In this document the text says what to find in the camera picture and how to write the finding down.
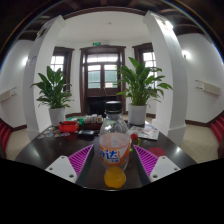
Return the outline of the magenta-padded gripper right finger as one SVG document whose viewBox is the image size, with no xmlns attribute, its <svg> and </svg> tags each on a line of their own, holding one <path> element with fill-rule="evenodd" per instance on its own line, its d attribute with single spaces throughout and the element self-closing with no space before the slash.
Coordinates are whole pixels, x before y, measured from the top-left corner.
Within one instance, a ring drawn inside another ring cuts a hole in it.
<svg viewBox="0 0 224 224">
<path fill-rule="evenodd" d="M 140 146 L 134 146 L 141 183 L 147 185 L 180 170 L 167 156 L 156 156 Z"/>
</svg>

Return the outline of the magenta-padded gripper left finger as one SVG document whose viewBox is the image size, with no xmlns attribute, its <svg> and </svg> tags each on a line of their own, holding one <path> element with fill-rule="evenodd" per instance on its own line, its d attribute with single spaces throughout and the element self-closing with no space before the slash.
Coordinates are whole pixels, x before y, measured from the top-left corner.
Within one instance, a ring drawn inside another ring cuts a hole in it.
<svg viewBox="0 0 224 224">
<path fill-rule="evenodd" d="M 93 155 L 94 146 L 89 145 L 70 156 L 59 156 L 46 168 L 46 171 L 82 186 L 85 183 Z"/>
</svg>

